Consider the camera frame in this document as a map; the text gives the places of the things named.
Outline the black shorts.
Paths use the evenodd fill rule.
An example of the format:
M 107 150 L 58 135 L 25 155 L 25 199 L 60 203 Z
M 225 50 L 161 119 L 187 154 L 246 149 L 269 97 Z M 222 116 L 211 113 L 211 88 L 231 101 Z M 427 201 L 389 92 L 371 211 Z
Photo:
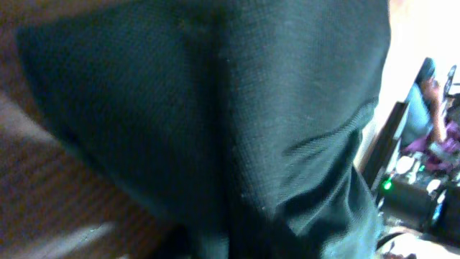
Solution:
M 50 131 L 198 258 L 371 258 L 353 166 L 390 42 L 383 0 L 143 0 L 18 31 Z

